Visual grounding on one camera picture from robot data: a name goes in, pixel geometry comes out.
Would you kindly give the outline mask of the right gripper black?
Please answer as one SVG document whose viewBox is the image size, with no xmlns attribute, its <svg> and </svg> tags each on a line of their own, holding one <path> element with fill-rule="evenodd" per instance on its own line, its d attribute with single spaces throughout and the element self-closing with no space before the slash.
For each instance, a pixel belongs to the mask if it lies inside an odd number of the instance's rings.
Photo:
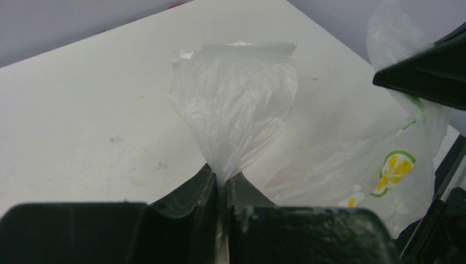
<svg viewBox="0 0 466 264">
<path fill-rule="evenodd" d="M 426 215 L 395 240 L 402 263 L 465 263 L 465 137 L 460 135 L 436 170 Z"/>
</svg>

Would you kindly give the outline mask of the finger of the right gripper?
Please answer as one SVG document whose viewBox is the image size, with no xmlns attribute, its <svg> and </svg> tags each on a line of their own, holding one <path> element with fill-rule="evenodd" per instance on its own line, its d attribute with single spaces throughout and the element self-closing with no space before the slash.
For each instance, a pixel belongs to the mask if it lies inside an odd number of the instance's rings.
<svg viewBox="0 0 466 264">
<path fill-rule="evenodd" d="M 465 24 L 414 56 L 375 73 L 373 84 L 465 110 Z"/>
</svg>

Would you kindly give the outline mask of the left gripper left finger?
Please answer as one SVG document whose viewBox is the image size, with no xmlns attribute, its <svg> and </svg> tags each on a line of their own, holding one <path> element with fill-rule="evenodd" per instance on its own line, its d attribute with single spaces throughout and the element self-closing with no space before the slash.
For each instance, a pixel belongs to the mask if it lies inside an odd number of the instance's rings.
<svg viewBox="0 0 466 264">
<path fill-rule="evenodd" d="M 1 218 L 1 263 L 214 263 L 208 165 L 152 204 L 23 203 Z"/>
</svg>

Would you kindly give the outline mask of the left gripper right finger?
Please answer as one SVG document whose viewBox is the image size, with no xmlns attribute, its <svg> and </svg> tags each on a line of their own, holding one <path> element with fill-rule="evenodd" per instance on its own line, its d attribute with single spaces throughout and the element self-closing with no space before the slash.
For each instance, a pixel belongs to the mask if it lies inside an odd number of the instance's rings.
<svg viewBox="0 0 466 264">
<path fill-rule="evenodd" d="M 278 206 L 243 174 L 226 182 L 230 263 L 400 263 L 370 210 Z"/>
</svg>

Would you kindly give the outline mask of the clear plastic bag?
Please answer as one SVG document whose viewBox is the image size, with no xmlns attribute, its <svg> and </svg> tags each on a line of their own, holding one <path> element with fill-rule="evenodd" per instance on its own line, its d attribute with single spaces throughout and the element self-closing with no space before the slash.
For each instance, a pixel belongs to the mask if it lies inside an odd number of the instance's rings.
<svg viewBox="0 0 466 264">
<path fill-rule="evenodd" d="M 226 182 L 278 137 L 290 155 L 273 160 L 265 194 L 279 205 L 367 208 L 393 238 L 424 217 L 450 109 L 372 78 L 433 45 L 399 1 L 383 1 L 368 22 L 367 77 L 356 66 L 298 71 L 293 43 L 179 51 L 169 97 L 217 175 L 217 236 L 226 233 Z"/>
</svg>

